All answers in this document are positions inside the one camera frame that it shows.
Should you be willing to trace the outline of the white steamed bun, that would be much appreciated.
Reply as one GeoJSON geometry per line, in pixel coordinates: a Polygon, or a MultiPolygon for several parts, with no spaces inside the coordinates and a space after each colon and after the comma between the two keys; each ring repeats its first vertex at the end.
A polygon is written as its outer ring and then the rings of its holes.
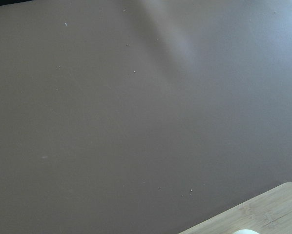
{"type": "Polygon", "coordinates": [[[259,233],[250,229],[241,229],[233,232],[232,234],[259,234],[259,233]]]}

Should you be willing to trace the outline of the bamboo cutting board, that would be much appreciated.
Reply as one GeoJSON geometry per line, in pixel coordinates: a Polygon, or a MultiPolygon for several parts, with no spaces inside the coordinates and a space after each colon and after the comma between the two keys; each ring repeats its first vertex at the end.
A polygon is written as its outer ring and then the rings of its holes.
{"type": "Polygon", "coordinates": [[[226,210],[183,234],[232,234],[249,229],[259,234],[292,234],[292,182],[226,210]]]}

